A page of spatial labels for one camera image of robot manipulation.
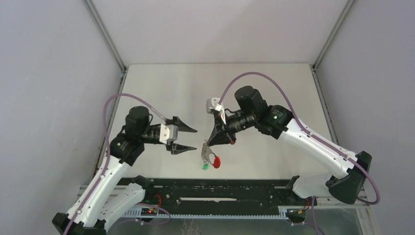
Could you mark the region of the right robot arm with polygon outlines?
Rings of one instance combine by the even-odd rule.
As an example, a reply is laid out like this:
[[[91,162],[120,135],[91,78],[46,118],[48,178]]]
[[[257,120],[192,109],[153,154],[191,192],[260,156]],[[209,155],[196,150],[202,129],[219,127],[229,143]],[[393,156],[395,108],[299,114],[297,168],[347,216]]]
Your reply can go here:
[[[316,176],[294,176],[287,188],[300,198],[332,196],[345,204],[359,200],[372,156],[362,151],[348,151],[313,132],[292,111],[280,105],[268,105],[252,86],[238,89],[234,97],[239,110],[226,114],[214,97],[207,100],[206,110],[214,117],[214,128],[203,152],[215,145],[235,144],[236,133],[254,127],[260,133],[282,140],[306,153],[328,172]]]

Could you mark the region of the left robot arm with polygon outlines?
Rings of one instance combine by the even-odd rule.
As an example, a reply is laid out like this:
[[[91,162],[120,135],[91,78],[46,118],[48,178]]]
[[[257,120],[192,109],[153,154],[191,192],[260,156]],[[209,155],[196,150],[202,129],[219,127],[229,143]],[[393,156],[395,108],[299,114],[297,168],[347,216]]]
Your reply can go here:
[[[172,155],[195,150],[194,147],[175,143],[179,132],[196,132],[179,117],[174,116],[154,125],[151,124],[152,119],[147,107],[130,109],[125,124],[110,142],[108,155],[87,189],[66,213],[59,212],[54,216],[52,224],[59,234],[105,235],[130,207],[151,195],[152,182],[138,176],[121,194],[107,201],[121,178],[144,152],[146,143],[161,144]]]

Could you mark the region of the metal keyring holder red handle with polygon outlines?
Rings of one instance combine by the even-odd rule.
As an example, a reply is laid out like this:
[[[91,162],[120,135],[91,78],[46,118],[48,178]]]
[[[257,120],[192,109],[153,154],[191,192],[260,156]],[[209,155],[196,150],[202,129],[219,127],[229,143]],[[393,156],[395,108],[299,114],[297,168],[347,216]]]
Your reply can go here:
[[[221,160],[212,149],[207,146],[207,140],[204,141],[201,151],[201,159],[204,164],[209,164],[209,167],[212,166],[215,169],[218,169],[221,166]]]

